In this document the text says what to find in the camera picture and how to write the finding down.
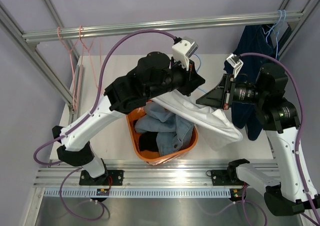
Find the white garment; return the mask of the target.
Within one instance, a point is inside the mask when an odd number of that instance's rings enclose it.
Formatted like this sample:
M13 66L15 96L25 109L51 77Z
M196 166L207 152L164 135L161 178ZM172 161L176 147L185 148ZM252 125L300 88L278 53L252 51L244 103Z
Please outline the white garment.
M214 151L243 140L242 133L227 119L223 110L197 105L192 97L184 96L177 90L152 98L152 101L194 123L206 144Z

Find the black skirt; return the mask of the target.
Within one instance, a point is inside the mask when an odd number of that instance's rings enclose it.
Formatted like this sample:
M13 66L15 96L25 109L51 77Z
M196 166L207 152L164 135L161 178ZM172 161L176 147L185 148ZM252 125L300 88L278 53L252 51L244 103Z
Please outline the black skirt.
M158 152L157 132L146 132L139 137L139 150Z

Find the pink hanger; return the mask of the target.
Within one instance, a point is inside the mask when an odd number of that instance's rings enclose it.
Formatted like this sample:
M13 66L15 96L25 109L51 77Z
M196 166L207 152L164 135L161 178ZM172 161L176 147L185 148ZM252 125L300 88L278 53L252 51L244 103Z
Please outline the pink hanger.
M76 80L75 80L75 75L76 75L76 67L74 65L74 60L73 60L73 52L76 48L76 45L78 41L81 39L81 30L82 27L80 26L78 29L78 38L75 41L75 44L72 46L68 46L66 42L64 42L63 37L61 36L61 27L57 27L56 34L58 36L59 41L62 43L64 48L67 50L68 55L69 55L69 61L70 61L70 66L71 66L71 75L72 75L72 109L76 110L77 109L77 90L76 90Z
M95 39L92 39L90 45L87 46L85 44L84 40L83 40L82 32L83 32L83 27L80 25L79 28L78 28L78 37L79 37L79 41L80 41L80 43L82 45L82 51L81 51L81 56L80 56L80 64L81 65L83 64L84 55L85 55L85 52L87 52L88 57L89 57L89 62L90 62L90 66L91 66L91 70L92 70L92 75L93 75L95 86L97 88L97 91L99 93L101 93L101 89L99 89L99 81L98 81L97 76L96 76L96 72L95 72L95 68L94 68L94 64L93 64L93 59L92 59L92 56L91 56L91 49L92 49L92 47L94 45Z

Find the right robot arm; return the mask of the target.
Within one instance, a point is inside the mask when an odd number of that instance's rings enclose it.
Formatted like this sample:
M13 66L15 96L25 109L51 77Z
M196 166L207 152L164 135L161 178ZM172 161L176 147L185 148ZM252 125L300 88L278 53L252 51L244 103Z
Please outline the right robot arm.
M266 132L280 179L271 179L246 159L231 161L227 179L253 187L263 197L275 216L303 213L320 207L320 195L310 180L301 146L296 146L301 123L296 107L285 97L288 76L273 63L264 64L256 82L238 82L232 74L224 74L219 84L196 100L197 104L227 110L234 103L255 107L258 121Z

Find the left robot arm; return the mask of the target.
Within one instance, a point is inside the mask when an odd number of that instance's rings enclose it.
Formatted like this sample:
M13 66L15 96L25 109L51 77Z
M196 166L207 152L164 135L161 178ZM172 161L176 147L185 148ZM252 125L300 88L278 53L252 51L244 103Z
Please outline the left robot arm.
M59 160L81 167L95 184L104 184L108 171L92 150L90 139L112 122L145 106L152 98L173 90L189 96L205 83L205 79L196 72L192 60L188 65L185 69L180 62L174 62L161 52L151 52L140 58L136 67L105 88L87 114L72 125L52 128L53 137L61 144L56 150Z

